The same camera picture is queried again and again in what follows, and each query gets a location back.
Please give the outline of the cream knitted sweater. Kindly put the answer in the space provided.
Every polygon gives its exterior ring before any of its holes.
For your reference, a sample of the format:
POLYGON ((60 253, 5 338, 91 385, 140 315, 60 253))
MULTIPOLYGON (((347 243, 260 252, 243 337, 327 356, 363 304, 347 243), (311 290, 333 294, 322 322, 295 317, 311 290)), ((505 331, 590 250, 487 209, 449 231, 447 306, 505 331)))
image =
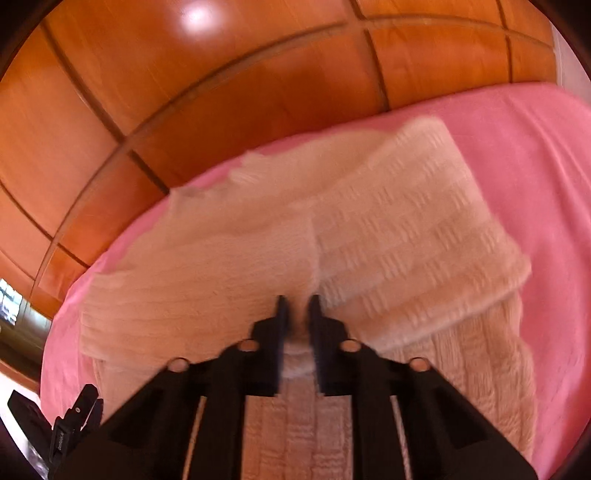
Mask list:
POLYGON ((331 134, 249 154, 221 182, 174 189, 94 276, 80 349, 107 414, 166 361, 214 358, 287 297, 283 387, 247 404, 249 479, 348 479, 349 406, 315 392, 305 307, 398 361, 429 359, 523 455, 534 369, 519 336, 530 261, 490 211, 445 124, 331 134))

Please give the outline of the pink bedspread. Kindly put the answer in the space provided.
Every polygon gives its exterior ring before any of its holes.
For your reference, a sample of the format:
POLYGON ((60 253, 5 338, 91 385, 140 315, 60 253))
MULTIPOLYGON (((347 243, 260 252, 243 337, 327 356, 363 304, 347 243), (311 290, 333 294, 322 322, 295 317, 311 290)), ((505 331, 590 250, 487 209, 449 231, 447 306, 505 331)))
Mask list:
MULTIPOLYGON (((195 187, 211 185, 235 166, 243 152, 278 153, 328 132, 392 131, 422 115, 440 117, 474 172, 491 210, 532 261, 523 291, 521 336, 536 367, 538 424, 532 463, 549 479, 564 462, 590 416, 590 107, 551 84, 504 85, 424 102, 341 127, 273 145, 290 134, 263 136, 263 120, 246 126, 254 107, 180 120, 165 133, 171 159, 190 165, 195 187)), ((77 351, 78 313, 93 279, 118 260, 161 216, 166 201, 145 213, 117 239, 96 267, 74 283, 51 327, 43 354, 41 409, 53 421, 73 403, 92 367, 77 351)))

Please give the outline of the orange wooden wardrobe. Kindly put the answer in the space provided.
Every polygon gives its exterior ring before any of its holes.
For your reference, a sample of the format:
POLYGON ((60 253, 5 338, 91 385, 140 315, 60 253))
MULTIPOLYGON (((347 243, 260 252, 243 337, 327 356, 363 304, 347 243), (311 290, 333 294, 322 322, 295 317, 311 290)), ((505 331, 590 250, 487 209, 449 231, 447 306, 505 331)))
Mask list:
POLYGON ((555 78, 527 1, 64 1, 1 73, 1 276, 52 317, 135 218, 222 161, 555 78))

